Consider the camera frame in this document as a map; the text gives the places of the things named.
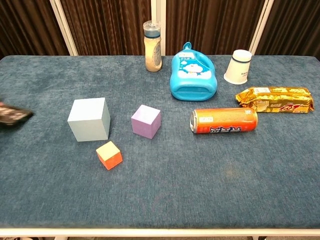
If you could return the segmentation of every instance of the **white paper cup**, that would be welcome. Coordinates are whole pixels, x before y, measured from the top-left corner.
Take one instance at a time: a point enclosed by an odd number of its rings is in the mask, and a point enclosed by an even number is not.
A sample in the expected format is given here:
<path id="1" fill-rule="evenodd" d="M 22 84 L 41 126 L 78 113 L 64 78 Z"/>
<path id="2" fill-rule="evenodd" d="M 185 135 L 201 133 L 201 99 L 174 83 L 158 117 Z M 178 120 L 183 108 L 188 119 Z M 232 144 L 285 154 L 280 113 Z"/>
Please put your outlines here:
<path id="1" fill-rule="evenodd" d="M 224 80 L 237 85 L 247 82 L 251 58 L 251 52 L 242 49 L 235 50 L 229 66 L 223 75 Z"/>

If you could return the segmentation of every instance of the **blue plastic container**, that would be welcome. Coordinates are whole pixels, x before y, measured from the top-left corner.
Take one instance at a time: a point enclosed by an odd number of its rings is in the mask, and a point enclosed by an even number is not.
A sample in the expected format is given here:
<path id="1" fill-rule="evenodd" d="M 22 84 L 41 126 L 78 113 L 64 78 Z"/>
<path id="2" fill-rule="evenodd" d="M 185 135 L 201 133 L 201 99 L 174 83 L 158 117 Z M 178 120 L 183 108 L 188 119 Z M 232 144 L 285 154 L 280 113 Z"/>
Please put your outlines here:
<path id="1" fill-rule="evenodd" d="M 217 91 L 216 69 L 212 61 L 201 52 L 191 49 L 191 43 L 172 59 L 170 90 L 183 101 L 205 101 Z"/>

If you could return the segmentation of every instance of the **orange cube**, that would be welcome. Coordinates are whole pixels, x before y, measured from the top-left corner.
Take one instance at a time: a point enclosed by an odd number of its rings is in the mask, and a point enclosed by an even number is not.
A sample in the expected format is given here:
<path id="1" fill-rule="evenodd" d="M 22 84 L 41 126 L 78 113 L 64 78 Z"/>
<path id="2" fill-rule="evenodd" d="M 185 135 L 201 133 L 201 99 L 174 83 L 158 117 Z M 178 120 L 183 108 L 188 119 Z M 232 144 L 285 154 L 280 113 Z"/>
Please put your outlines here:
<path id="1" fill-rule="evenodd" d="M 122 163 L 121 152 L 112 141 L 109 141 L 105 145 L 99 147 L 96 150 L 96 153 L 102 164 L 108 170 Z"/>

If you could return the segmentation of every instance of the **yellow snack package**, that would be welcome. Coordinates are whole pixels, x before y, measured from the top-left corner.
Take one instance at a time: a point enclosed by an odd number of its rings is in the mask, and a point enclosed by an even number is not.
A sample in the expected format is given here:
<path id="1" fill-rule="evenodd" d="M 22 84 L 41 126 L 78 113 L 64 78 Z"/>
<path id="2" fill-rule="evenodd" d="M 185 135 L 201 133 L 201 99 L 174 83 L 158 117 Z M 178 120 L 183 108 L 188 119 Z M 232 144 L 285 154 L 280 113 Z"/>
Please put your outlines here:
<path id="1" fill-rule="evenodd" d="M 239 105 L 256 112 L 306 114 L 314 111 L 314 100 L 305 87 L 250 87 L 235 95 Z"/>

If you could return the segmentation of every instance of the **wooden block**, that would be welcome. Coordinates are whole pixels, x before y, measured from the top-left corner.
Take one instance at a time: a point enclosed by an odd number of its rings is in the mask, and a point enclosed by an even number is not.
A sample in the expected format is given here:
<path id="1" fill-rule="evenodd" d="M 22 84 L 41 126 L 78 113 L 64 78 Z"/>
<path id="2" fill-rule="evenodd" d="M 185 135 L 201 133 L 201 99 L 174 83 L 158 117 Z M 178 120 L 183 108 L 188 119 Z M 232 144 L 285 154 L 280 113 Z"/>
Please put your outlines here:
<path id="1" fill-rule="evenodd" d="M 100 97 L 74 100 L 68 123 L 78 142 L 107 140 L 110 114 L 106 99 Z"/>
<path id="2" fill-rule="evenodd" d="M 108 170 L 122 163 L 121 152 L 112 141 L 109 141 L 105 145 L 99 147 L 96 150 L 96 153 L 102 164 Z"/>
<path id="3" fill-rule="evenodd" d="M 148 139 L 152 139 L 161 125 L 161 112 L 158 109 L 141 105 L 131 117 L 132 130 Z"/>

